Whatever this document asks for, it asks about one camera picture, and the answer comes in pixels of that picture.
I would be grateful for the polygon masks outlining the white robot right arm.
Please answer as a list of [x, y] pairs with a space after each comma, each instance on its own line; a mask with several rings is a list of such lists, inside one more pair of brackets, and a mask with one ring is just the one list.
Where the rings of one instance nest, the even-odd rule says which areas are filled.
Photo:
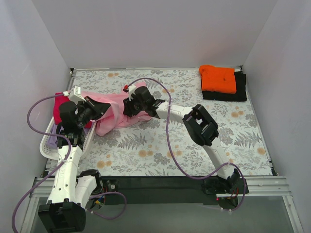
[[208, 188], [220, 193], [246, 192], [246, 181], [240, 169], [231, 163], [220, 144], [218, 124], [200, 104], [190, 108], [171, 104], [170, 101], [155, 99], [145, 86], [126, 85], [123, 89], [128, 98], [124, 99], [124, 115], [133, 117], [145, 111], [149, 116], [184, 124], [193, 142], [201, 146], [215, 170], [203, 176]]

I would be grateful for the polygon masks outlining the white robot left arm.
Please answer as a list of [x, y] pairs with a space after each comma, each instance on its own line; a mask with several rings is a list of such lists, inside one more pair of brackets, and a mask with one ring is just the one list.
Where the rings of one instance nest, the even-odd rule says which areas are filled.
[[99, 194], [104, 185], [97, 170], [77, 176], [85, 144], [84, 127], [90, 121], [100, 119], [110, 106], [90, 97], [78, 102], [67, 101], [59, 106], [61, 122], [56, 133], [60, 168], [55, 172], [47, 203], [40, 205], [38, 210], [39, 218], [49, 233], [74, 233], [85, 228], [85, 206], [91, 194]]

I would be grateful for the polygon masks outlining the pink t shirt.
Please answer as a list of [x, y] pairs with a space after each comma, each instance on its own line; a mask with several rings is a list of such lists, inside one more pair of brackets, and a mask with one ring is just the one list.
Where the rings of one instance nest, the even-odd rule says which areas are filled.
[[128, 97], [128, 93], [123, 90], [119, 94], [101, 94], [82, 91], [82, 96], [86, 96], [97, 102], [109, 103], [111, 106], [104, 115], [97, 120], [96, 134], [104, 136], [112, 129], [130, 127], [140, 121], [149, 121], [151, 117], [145, 112], [140, 112], [137, 116], [128, 117], [123, 114], [123, 100]]

